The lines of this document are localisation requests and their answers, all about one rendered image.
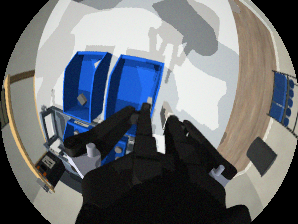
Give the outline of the dark grey block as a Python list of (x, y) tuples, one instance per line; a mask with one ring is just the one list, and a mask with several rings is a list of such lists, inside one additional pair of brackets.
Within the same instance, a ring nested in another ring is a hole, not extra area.
[(77, 97), (78, 101), (80, 102), (81, 105), (84, 105), (88, 100), (86, 99), (86, 97), (84, 96), (84, 94), (80, 94), (78, 97)]

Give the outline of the dark grey box with orange latches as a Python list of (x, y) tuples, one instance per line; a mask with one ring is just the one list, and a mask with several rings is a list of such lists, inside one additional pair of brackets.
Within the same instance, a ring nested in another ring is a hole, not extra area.
[(41, 176), (54, 188), (65, 172), (61, 159), (48, 151), (35, 166)]

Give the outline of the blue bin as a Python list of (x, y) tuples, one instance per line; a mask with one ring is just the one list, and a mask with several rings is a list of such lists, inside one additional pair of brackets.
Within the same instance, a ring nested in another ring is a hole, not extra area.
[(122, 148), (122, 153), (116, 153), (115, 152), (115, 147), (112, 149), (112, 151), (109, 152), (109, 154), (104, 158), (104, 160), (101, 161), (101, 166), (105, 165), (108, 162), (111, 162), (113, 160), (115, 160), (116, 157), (121, 157), (124, 156), (124, 154), (126, 153), (126, 143), (128, 142), (128, 137), (127, 136), (123, 136), (123, 138), (117, 143), (116, 146), (119, 146)]
[(77, 120), (71, 118), (66, 123), (65, 131), (64, 131), (64, 135), (63, 135), (63, 142), (67, 137), (74, 135), (74, 131), (77, 130), (79, 133), (82, 133), (82, 132), (86, 132), (86, 131), (92, 129), (93, 127), (94, 126), (85, 124), (83, 122), (80, 122), (80, 121), (77, 121)]
[[(111, 58), (109, 52), (77, 51), (64, 72), (63, 113), (89, 123), (102, 113)], [(82, 93), (88, 100), (83, 106), (77, 99)]]
[(152, 118), (164, 64), (121, 54), (109, 76), (104, 120), (126, 106), (140, 110), (142, 102), (147, 102), (148, 97), (152, 97), (153, 100)]

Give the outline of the grey shelf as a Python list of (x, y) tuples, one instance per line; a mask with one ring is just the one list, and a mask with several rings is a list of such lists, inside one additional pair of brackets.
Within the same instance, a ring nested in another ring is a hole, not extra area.
[[(43, 146), (46, 148), (46, 150), (48, 149), (51, 153), (53, 153), (58, 158), (60, 158), (63, 162), (63, 165), (64, 165), (65, 169), (66, 169), (59, 181), (61, 181), (62, 183), (64, 183), (68, 187), (72, 188), (73, 190), (79, 192), (80, 194), (82, 194), (82, 188), (81, 188), (82, 178), (81, 178), (81, 176), (78, 173), (76, 173), (72, 170), (68, 159), (63, 157), (63, 155), (67, 156), (64, 145), (63, 145), (63, 134), (64, 134), (64, 130), (65, 130), (65, 127), (66, 127), (66, 123), (71, 118), (75, 119), (77, 121), (83, 122), (85, 124), (91, 125), (91, 126), (96, 126), (99, 123), (94, 122), (94, 121), (92, 121), (91, 123), (82, 121), (82, 120), (77, 119), (75, 117), (72, 117), (70, 115), (64, 114), (62, 109), (59, 109), (59, 108), (54, 107), (54, 106), (51, 106), (49, 108), (47, 108), (45, 105), (41, 106), (41, 112), (39, 114), (40, 114), (40, 120), (41, 120), (43, 133), (44, 133), (44, 136), (45, 136), (45, 139), (46, 139), (46, 142), (43, 144)], [(49, 139), (49, 135), (48, 135), (47, 127), (46, 127), (46, 122), (45, 122), (45, 117), (49, 114), (51, 114), (52, 124), (53, 124), (53, 129), (54, 129), (54, 135), (50, 139)], [(135, 137), (132, 138), (133, 136), (130, 136), (130, 135), (127, 135), (127, 134), (125, 134), (124, 136), (128, 137), (127, 148), (126, 148), (126, 153), (125, 153), (125, 154), (128, 154), (131, 151), (133, 151)], [(53, 150), (52, 148), (49, 147), (58, 138), (59, 138), (60, 143), (61, 143), (58, 146), (58, 148), (61, 150), (59, 153), (57, 153), (55, 150)], [(47, 150), (47, 152), (48, 152), (48, 150)]]

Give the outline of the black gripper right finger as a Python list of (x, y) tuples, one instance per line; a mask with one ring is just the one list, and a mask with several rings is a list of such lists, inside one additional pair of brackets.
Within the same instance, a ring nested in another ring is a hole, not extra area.
[(160, 117), (165, 154), (178, 154), (182, 185), (186, 191), (196, 193), (201, 190), (209, 181), (208, 174), (223, 187), (237, 174), (237, 169), (189, 120), (179, 121), (167, 101), (163, 102)]

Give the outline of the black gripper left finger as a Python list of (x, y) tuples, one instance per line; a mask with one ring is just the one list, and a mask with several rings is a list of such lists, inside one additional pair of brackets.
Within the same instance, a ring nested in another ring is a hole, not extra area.
[(63, 144), (72, 170), (83, 179), (86, 173), (100, 167), (101, 161), (132, 124), (138, 123), (133, 147), (132, 182), (140, 191), (154, 190), (162, 179), (162, 168), (152, 133), (152, 97), (148, 97), (147, 102), (142, 103), (139, 111), (133, 106), (126, 106), (89, 131), (67, 137)]

